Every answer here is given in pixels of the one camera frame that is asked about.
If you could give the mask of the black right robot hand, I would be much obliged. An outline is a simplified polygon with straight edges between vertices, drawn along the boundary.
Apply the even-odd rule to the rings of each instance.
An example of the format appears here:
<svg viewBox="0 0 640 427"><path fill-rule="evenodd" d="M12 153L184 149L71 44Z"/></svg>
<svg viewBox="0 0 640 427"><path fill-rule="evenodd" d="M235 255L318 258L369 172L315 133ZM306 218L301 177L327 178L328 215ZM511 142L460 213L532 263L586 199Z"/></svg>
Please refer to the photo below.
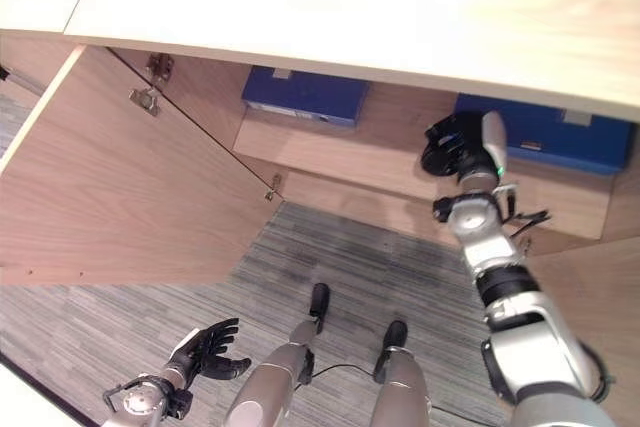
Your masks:
<svg viewBox="0 0 640 427"><path fill-rule="evenodd" d="M476 174L498 182L507 167L507 135L497 111L458 111L425 131L420 165L436 177L456 176L461 183Z"/></svg>

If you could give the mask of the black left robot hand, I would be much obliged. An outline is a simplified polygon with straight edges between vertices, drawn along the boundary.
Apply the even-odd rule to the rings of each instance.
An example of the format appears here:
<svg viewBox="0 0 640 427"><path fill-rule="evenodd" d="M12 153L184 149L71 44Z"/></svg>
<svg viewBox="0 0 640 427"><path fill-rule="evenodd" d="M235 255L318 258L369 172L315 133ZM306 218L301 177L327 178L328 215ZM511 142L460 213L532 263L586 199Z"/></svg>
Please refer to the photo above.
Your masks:
<svg viewBox="0 0 640 427"><path fill-rule="evenodd" d="M225 354L239 332L239 319L229 318L204 329L197 329L177 346L165 364L179 372L187 388L198 376L214 380L233 380L251 366L250 358L232 359Z"/></svg>

